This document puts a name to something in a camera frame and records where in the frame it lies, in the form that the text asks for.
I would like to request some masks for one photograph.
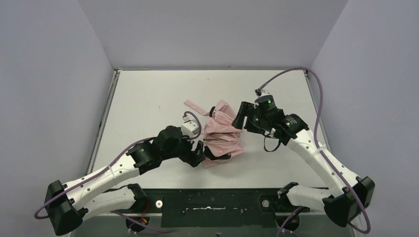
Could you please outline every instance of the white table surface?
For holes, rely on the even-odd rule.
[[[188,99],[205,110],[219,100],[238,111],[242,101],[254,102],[254,90],[280,71],[121,71],[103,129],[93,170],[108,165],[126,146],[156,136],[168,125],[180,126],[190,110]],[[278,108],[299,115],[311,129],[315,107],[303,71],[286,73],[265,87]],[[196,113],[202,124],[208,117]],[[319,140],[324,143],[319,129]],[[263,150],[263,136],[243,131],[245,152],[225,164],[204,169],[190,167],[177,158],[163,161],[157,169],[121,184],[139,183],[143,188],[278,188],[289,182],[325,187],[317,174],[293,151],[281,146]],[[267,139],[267,148],[276,141]]]

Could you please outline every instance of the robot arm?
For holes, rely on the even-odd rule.
[[[184,120],[181,127],[168,126],[157,137],[135,144],[109,166],[64,184],[59,180],[51,183],[45,209],[55,234],[67,234],[84,220],[112,210],[142,209],[146,200],[138,184],[111,188],[159,167],[166,159],[179,158],[192,167],[198,166],[205,159],[203,143],[199,141],[193,151],[190,138],[199,134],[199,126],[195,120]]]
[[[348,181],[356,195],[366,208],[370,205],[375,184],[369,178],[360,178],[342,165],[326,148],[314,144],[313,132],[297,115],[285,115],[275,106],[275,101],[268,92],[261,94],[255,104],[242,102],[238,115],[232,125],[238,129],[262,134],[279,141],[301,156],[320,176],[328,189],[308,188],[292,182],[278,191],[278,198],[283,198],[295,206],[305,206],[324,211],[337,225],[345,227],[361,212],[354,195],[344,182],[335,174],[320,151],[323,151],[340,174]]]

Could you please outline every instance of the bolt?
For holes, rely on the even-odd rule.
[[[158,200],[158,201],[156,202],[156,207],[157,207],[157,208],[162,208],[162,206],[163,206],[163,202],[162,202],[161,200]]]
[[[263,207],[269,207],[269,201],[268,201],[268,200],[266,200],[266,199],[265,199],[265,200],[263,200],[263,201],[262,201],[262,206],[263,206]]]

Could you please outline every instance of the gray wall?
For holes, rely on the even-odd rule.
[[[376,182],[373,237],[419,234],[418,10],[417,0],[350,0],[312,66],[334,154]]]
[[[79,0],[114,68],[310,66],[347,0]]]
[[[76,0],[0,7],[0,236],[54,236],[32,215],[85,173],[113,70]]]

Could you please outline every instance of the pink umbrella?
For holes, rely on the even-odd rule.
[[[204,126],[206,159],[202,164],[205,168],[225,163],[243,152],[243,146],[240,143],[241,130],[231,125],[236,113],[227,102],[220,100],[210,112],[206,112],[189,100],[186,100],[184,104],[201,115],[210,117]]]

